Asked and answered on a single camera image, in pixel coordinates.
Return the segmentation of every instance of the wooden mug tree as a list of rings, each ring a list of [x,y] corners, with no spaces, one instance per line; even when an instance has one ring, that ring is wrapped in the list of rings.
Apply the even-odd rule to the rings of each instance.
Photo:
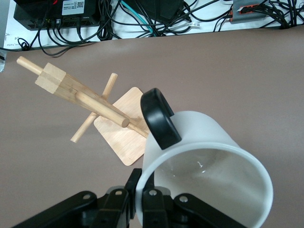
[[[19,57],[17,63],[38,75],[35,81],[38,86],[91,111],[71,141],[76,143],[94,122],[100,134],[125,165],[133,164],[143,155],[149,130],[140,109],[143,93],[137,87],[131,88],[112,105],[107,102],[107,98],[117,74],[111,74],[100,96],[75,77],[50,63],[41,68],[24,57]]]

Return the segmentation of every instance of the black mug handle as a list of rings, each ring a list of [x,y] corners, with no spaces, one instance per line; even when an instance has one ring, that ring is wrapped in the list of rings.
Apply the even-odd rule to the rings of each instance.
[[[162,150],[181,141],[170,119],[174,112],[158,88],[142,95],[141,109],[152,135]]]

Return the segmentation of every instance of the mug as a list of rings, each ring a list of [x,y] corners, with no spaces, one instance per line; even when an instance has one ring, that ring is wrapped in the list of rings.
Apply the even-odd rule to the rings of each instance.
[[[141,224],[143,189],[154,173],[154,185],[168,188],[172,198],[190,193],[245,227],[261,227],[272,206],[273,186],[257,158],[211,117],[173,113],[157,88],[142,95],[141,108],[151,131],[135,195]]]

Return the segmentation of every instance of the white sticker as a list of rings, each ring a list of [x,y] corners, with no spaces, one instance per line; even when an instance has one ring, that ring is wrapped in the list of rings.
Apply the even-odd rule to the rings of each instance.
[[[200,24],[199,24],[198,22],[191,22],[191,23],[189,24],[189,26],[190,26],[190,27],[199,27]]]
[[[85,0],[67,0],[62,4],[62,15],[82,14],[85,11]]]

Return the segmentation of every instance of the wooden base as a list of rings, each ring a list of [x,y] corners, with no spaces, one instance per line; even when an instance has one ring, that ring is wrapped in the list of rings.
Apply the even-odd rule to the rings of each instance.
[[[143,93],[139,88],[133,87],[116,101],[113,106],[135,120],[138,123],[138,127],[149,132],[140,107],[142,95]],[[94,126],[125,165],[132,165],[143,155],[146,138],[137,132],[122,128],[101,116],[94,121]]]

